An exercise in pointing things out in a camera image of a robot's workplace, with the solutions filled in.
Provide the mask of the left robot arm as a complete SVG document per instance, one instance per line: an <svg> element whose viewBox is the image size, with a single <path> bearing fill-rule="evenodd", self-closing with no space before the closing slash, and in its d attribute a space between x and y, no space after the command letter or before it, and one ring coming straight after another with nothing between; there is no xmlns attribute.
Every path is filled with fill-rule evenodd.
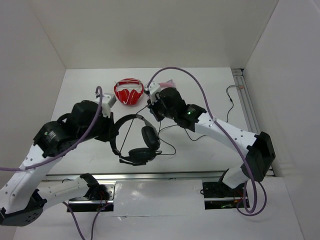
<svg viewBox="0 0 320 240"><path fill-rule="evenodd" d="M107 196L105 186L89 173L54 186L40 187L40 182L57 164L59 154L74 145L92 123L98 109L98 101L83 100L73 106L71 113L43 125L33 139L33 145L22 162L27 168L51 157L50 163L16 172L0 190L0 224L24 227L34 222L48 208L73 198L98 200Z"/></svg>

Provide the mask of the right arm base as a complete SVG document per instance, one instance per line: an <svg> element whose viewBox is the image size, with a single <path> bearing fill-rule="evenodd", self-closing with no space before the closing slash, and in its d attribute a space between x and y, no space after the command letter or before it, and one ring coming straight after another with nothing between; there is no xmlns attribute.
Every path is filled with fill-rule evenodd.
<svg viewBox="0 0 320 240"><path fill-rule="evenodd" d="M204 197L205 210L222 210L250 207L248 197L244 197L244 183L230 188L219 180L204 181L199 191Z"/></svg>

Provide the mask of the black headset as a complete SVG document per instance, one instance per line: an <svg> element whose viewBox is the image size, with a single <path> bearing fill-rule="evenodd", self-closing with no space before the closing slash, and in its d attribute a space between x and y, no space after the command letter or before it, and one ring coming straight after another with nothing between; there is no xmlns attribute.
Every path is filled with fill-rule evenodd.
<svg viewBox="0 0 320 240"><path fill-rule="evenodd" d="M140 114L128 114L118 119L114 125L115 135L118 136L123 125L133 120L143 122L143 126L140 130L134 130L132 135L127 136L132 149L123 152L117 146L116 137L113 137L109 143L112 152L119 158L121 164L144 166L162 154L161 141L156 128Z"/></svg>

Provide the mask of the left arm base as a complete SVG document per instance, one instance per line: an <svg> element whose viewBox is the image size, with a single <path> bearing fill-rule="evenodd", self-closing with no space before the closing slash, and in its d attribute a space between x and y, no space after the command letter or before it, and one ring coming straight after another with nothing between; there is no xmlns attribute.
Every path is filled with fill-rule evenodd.
<svg viewBox="0 0 320 240"><path fill-rule="evenodd" d="M113 212L114 211L114 190L113 183L99 183L90 173L79 176L88 184L88 191L84 196L71 198L67 204L76 213L89 212Z"/></svg>

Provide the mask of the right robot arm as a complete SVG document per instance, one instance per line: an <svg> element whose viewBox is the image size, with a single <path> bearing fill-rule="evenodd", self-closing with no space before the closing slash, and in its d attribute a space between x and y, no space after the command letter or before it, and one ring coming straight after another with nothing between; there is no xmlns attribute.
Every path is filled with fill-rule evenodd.
<svg viewBox="0 0 320 240"><path fill-rule="evenodd" d="M223 196L230 196L235 189L249 181L260 183L276 158L271 136L237 128L214 116L196 104L187 104L174 87L147 88L144 91L149 111L160 122L173 120L179 127L210 137L239 153L243 163L226 170L218 184Z"/></svg>

